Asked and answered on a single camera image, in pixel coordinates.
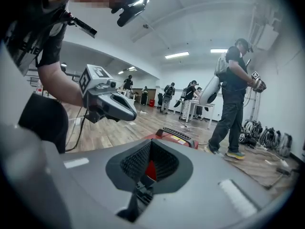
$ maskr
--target cap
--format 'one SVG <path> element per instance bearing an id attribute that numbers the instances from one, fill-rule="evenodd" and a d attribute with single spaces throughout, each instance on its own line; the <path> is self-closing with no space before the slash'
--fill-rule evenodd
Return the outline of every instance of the cap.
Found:
<path id="1" fill-rule="evenodd" d="M 244 38 L 237 39 L 235 45 L 237 45 L 239 42 L 244 46 L 244 48 L 246 49 L 247 52 L 249 52 L 250 50 L 251 50 L 251 52 L 253 52 L 252 46 L 247 42 L 246 39 L 244 39 Z"/>

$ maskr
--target wooden floor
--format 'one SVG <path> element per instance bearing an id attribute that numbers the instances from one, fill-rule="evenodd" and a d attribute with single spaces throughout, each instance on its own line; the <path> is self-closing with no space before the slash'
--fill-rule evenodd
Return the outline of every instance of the wooden floor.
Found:
<path id="1" fill-rule="evenodd" d="M 69 104 L 63 104 L 69 117 L 69 130 L 67 139 L 70 138 L 66 149 L 70 149 L 75 146 L 77 138 L 80 132 L 80 126 L 76 125 L 73 133 L 72 128 L 74 126 L 74 119 L 77 116 L 79 107 L 72 106 Z M 77 147 L 71 152 L 90 151 L 98 148 L 109 148 L 112 146 L 122 145 L 128 142 L 139 140 L 145 136 L 156 133 L 159 128 L 169 127 L 177 131 L 183 132 L 190 136 L 194 140 L 199 141 L 200 144 L 207 144 L 208 140 L 213 134 L 213 130 L 216 126 L 216 122 L 212 122 L 211 129 L 207 129 L 208 122 L 205 120 L 192 120 L 186 123 L 187 126 L 191 127 L 188 132 L 182 128 L 182 123 L 179 122 L 178 114 L 169 114 L 167 116 L 162 115 L 156 108 L 148 106 L 142 106 L 135 104 L 138 111 L 142 110 L 148 114 L 138 113 L 137 118 L 133 122 L 108 120 L 106 118 L 100 120 L 96 124 L 85 120 L 82 134 Z M 85 114 L 85 109 L 82 109 L 79 117 Z M 220 143 L 220 152 L 223 154 L 227 151 L 228 136 Z M 199 146 L 199 150 L 203 151 L 203 146 Z M 240 151 L 246 154 L 244 160 L 236 160 L 226 156 L 226 160 L 232 165 L 245 172 L 263 187 L 268 189 L 268 186 L 275 183 L 275 185 L 268 191 L 273 198 L 279 196 L 283 191 L 293 187 L 297 174 L 292 173 L 290 177 L 281 177 L 276 172 L 276 165 L 279 164 L 279 160 L 269 154 L 261 151 L 254 151 L 252 149 L 245 149 L 245 146 L 240 145 Z M 292 167 L 296 168 L 297 163 L 288 158 L 286 162 Z"/>

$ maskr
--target red container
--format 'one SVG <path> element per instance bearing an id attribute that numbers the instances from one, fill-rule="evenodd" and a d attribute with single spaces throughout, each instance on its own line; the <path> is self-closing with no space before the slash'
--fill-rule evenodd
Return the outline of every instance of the red container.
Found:
<path id="1" fill-rule="evenodd" d="M 154 99 L 149 100 L 148 106 L 154 107 Z"/>

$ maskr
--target sneaker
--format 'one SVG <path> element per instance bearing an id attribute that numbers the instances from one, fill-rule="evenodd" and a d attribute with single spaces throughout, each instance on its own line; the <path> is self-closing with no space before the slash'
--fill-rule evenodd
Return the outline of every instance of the sneaker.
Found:
<path id="1" fill-rule="evenodd" d="M 228 151 L 225 154 L 231 158 L 236 158 L 236 159 L 244 159 L 244 157 L 245 157 L 245 154 L 242 152 L 233 153 L 233 152 Z"/>
<path id="2" fill-rule="evenodd" d="M 210 148 L 209 148 L 209 145 L 204 146 L 204 150 L 205 150 L 205 152 L 210 153 L 210 154 L 213 154 L 213 155 L 217 155 L 217 156 L 219 156 L 220 158 L 223 158 L 223 157 L 224 157 L 224 155 L 223 155 L 221 152 L 219 152 L 219 151 L 214 151 L 214 152 L 212 152 L 212 151 L 210 150 Z"/>

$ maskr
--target ceiling light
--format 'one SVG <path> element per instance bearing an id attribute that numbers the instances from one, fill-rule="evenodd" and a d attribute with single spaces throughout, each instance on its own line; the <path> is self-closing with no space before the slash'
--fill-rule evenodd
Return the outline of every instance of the ceiling light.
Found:
<path id="1" fill-rule="evenodd" d="M 211 53 L 223 53 L 227 51 L 227 49 L 211 49 Z"/>
<path id="2" fill-rule="evenodd" d="M 139 0 L 134 3 L 134 5 L 143 4 L 144 0 Z"/>
<path id="3" fill-rule="evenodd" d="M 186 56 L 186 55 L 190 55 L 189 52 L 181 52 L 181 53 L 171 54 L 171 55 L 165 56 L 165 58 L 166 59 L 171 59 L 171 58 L 176 58 L 176 57 L 181 57 L 181 56 Z"/>

